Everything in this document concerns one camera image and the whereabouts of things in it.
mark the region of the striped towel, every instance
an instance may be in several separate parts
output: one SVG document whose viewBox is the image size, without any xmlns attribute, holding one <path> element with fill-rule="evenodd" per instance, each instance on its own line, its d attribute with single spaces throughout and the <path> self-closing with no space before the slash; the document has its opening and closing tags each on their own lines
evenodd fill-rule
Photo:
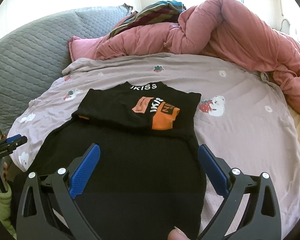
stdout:
<svg viewBox="0 0 300 240">
<path fill-rule="evenodd" d="M 185 10 L 186 7 L 183 5 L 183 3 L 177 1 L 159 1 L 152 3 L 135 16 L 113 29 L 109 33 L 108 39 L 125 30 L 141 25 L 161 22 L 177 23 L 180 13 Z"/>
</svg>

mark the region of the metal screw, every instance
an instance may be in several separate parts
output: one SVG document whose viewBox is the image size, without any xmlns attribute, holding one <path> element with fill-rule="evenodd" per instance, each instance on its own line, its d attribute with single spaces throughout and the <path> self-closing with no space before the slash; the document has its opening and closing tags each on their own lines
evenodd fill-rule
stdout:
<svg viewBox="0 0 300 240">
<path fill-rule="evenodd" d="M 266 172 L 262 173 L 262 177 L 264 177 L 265 179 L 269 179 L 270 175 Z"/>
<path fill-rule="evenodd" d="M 60 175 L 65 174 L 66 171 L 67 171 L 67 170 L 66 170 L 65 168 L 60 168 L 60 169 L 58 170 L 58 174 L 60 174 Z"/>
<path fill-rule="evenodd" d="M 32 179 L 32 178 L 34 178 L 34 177 L 35 177 L 35 172 L 29 173 L 29 178 L 30 178 L 30 179 Z"/>
<path fill-rule="evenodd" d="M 232 173 L 234 175 L 239 175 L 241 173 L 241 171 L 239 169 L 237 169 L 237 168 L 234 168 L 234 169 L 232 169 Z"/>
</svg>

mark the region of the pink blanket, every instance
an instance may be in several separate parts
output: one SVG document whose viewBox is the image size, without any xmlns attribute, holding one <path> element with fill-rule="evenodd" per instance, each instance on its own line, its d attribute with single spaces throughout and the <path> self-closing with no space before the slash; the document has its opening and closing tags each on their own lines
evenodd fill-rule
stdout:
<svg viewBox="0 0 300 240">
<path fill-rule="evenodd" d="M 237 0 L 206 0 L 181 13 L 178 24 L 138 26 L 94 44 L 90 44 L 92 59 L 159 52 L 199 54 L 234 62 L 249 71 L 271 72 L 287 102 L 300 113 L 299 44 Z"/>
</svg>

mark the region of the gray quilted headboard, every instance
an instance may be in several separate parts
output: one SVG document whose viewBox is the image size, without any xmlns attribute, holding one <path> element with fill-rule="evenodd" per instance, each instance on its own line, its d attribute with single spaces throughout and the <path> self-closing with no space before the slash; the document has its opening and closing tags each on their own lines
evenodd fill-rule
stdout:
<svg viewBox="0 0 300 240">
<path fill-rule="evenodd" d="M 131 13 L 117 7 L 74 9 L 26 24 L 0 39 L 0 129 L 8 132 L 30 100 L 45 92 L 70 63 L 72 36 L 98 38 Z"/>
</svg>

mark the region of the shirt sleeve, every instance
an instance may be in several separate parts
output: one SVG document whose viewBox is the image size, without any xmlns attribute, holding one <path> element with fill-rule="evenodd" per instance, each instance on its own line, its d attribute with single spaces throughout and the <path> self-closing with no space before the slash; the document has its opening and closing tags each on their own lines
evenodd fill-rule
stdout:
<svg viewBox="0 0 300 240">
<path fill-rule="evenodd" d="M 8 232 L 17 239 L 17 234 L 10 222 L 10 203 L 11 203 L 11 188 L 7 183 L 8 192 L 0 193 L 0 222 L 8 230 Z"/>
</svg>

